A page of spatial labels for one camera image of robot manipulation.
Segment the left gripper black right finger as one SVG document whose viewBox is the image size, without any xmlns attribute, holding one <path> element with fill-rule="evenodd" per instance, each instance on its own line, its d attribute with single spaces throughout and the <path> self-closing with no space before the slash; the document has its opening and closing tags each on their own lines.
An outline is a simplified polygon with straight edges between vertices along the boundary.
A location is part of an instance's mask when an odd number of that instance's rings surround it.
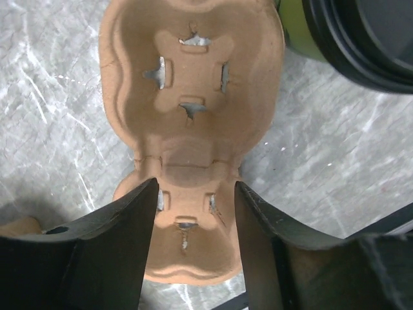
<svg viewBox="0 0 413 310">
<path fill-rule="evenodd" d="M 341 239 L 234 189 L 250 309 L 411 309 L 412 206 Z"/>
</svg>

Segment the brown two-cup carrier tray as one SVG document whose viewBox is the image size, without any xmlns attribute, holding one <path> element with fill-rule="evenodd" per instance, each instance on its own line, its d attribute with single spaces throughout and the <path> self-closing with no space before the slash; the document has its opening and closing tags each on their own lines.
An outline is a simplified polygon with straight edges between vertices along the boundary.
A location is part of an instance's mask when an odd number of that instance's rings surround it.
<svg viewBox="0 0 413 310">
<path fill-rule="evenodd" d="M 272 122 L 284 50 L 272 1 L 109 3 L 103 104 L 134 153 L 114 198 L 159 183 L 147 280 L 215 285 L 240 273 L 234 187 Z"/>
</svg>

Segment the green paper coffee cup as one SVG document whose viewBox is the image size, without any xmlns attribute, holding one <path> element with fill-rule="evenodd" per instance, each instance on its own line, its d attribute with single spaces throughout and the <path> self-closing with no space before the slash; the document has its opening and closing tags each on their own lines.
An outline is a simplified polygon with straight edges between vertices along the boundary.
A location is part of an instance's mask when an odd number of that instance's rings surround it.
<svg viewBox="0 0 413 310">
<path fill-rule="evenodd" d="M 274 2 L 283 25 L 287 47 L 303 57 L 326 62 L 308 28 L 302 0 Z"/>
</svg>

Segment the black plastic cup lid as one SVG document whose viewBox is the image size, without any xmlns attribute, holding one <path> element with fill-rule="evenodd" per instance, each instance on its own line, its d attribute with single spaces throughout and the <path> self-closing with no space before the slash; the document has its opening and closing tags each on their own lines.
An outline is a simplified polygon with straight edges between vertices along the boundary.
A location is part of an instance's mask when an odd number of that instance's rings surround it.
<svg viewBox="0 0 413 310">
<path fill-rule="evenodd" d="M 412 1 L 304 1 L 303 11 L 340 74 L 372 90 L 412 94 Z"/>
</svg>

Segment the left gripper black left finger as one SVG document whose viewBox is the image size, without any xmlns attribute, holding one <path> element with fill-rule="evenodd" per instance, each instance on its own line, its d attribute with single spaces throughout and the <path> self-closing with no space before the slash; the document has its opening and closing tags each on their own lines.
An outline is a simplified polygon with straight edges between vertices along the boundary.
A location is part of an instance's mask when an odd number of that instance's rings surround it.
<svg viewBox="0 0 413 310">
<path fill-rule="evenodd" d="M 1 238 L 2 309 L 137 309 L 157 210 L 149 179 L 43 234 Z"/>
</svg>

